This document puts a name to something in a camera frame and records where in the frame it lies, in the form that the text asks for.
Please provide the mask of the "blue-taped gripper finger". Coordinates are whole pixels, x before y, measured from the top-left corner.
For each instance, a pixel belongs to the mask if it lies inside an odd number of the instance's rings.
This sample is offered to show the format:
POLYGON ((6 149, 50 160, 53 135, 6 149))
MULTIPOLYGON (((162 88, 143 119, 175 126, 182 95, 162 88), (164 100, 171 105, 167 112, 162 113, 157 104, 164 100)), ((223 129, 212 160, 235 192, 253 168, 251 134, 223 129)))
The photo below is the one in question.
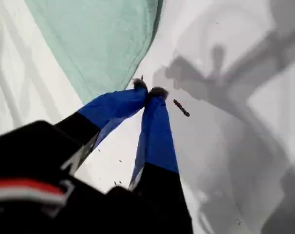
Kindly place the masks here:
POLYGON ((146 218, 148 226, 157 224, 158 233, 191 234, 192 219, 181 185, 167 96, 161 87, 147 94, 130 187, 152 211, 146 218))
POLYGON ((136 78, 133 88, 100 95, 55 124, 53 140, 59 148, 70 146, 88 151, 96 148, 125 119, 135 115, 145 104, 148 88, 136 78))

